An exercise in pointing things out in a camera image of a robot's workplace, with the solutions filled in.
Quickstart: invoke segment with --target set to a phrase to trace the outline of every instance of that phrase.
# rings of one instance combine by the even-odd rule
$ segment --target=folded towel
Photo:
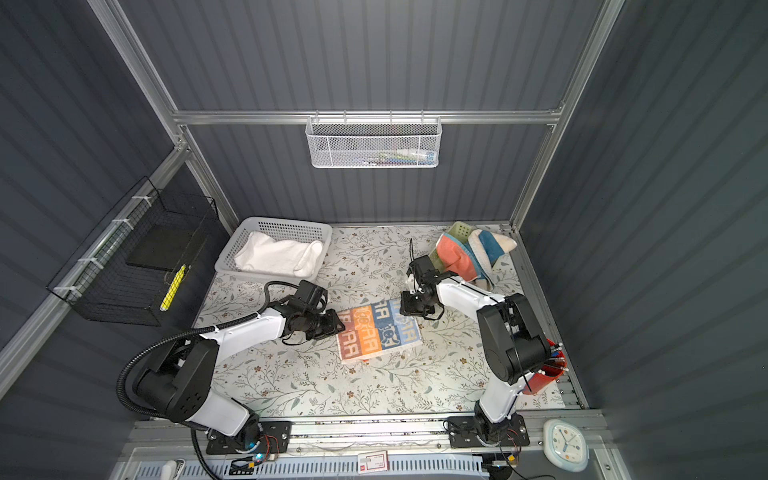
[[[251,232],[234,260],[243,272],[304,278],[316,272],[322,252],[323,243],[318,240],[312,243],[275,241],[264,233]]]
[[[472,251],[448,233],[440,236],[435,248],[445,269],[457,273],[468,282],[477,278],[482,271]]]
[[[487,285],[481,285],[478,282],[478,286],[490,290],[493,288],[491,270],[505,253],[513,250],[518,244],[513,239],[499,233],[477,229],[469,234],[467,245],[472,256],[480,265],[478,278],[487,282]]]

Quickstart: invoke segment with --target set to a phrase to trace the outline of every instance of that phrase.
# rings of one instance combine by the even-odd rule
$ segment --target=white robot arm
[[[553,353],[528,300],[487,292],[453,272],[440,273],[427,256],[414,259],[408,274],[417,287],[402,293],[401,314],[429,319],[440,305],[477,320],[495,376],[475,405],[475,430],[481,440],[493,443],[515,414],[515,399]]]
[[[296,293],[270,302],[269,287],[278,283]],[[238,452],[252,452],[262,436],[259,416],[233,399],[216,393],[210,384],[221,360],[269,340],[300,331],[306,339],[323,339],[344,330],[334,310],[326,310],[327,291],[302,280],[298,286],[270,282],[266,301],[256,313],[217,326],[194,329],[167,337],[134,357],[118,377],[117,394],[128,409],[166,418],[193,428],[220,432]],[[152,408],[128,398],[128,373],[144,357],[136,376],[134,393]]]

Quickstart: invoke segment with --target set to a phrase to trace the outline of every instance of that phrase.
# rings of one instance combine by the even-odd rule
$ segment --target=black wire rack
[[[135,198],[138,205],[112,220],[112,233],[96,251],[76,259],[78,274],[62,269],[48,284],[87,320],[159,326],[173,308],[169,289],[183,287],[219,221],[209,197],[153,189]],[[185,275],[177,275],[182,267]]]

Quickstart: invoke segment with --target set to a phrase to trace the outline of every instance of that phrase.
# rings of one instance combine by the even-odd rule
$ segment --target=white clock
[[[544,455],[554,466],[581,472],[589,463],[589,447],[581,430],[560,419],[544,424]]]

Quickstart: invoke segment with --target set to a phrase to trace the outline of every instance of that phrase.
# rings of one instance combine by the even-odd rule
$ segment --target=orange towel
[[[479,266],[475,264],[472,253],[452,235],[444,233],[437,241],[437,254],[446,270],[457,273],[464,280],[471,282],[478,277]]]

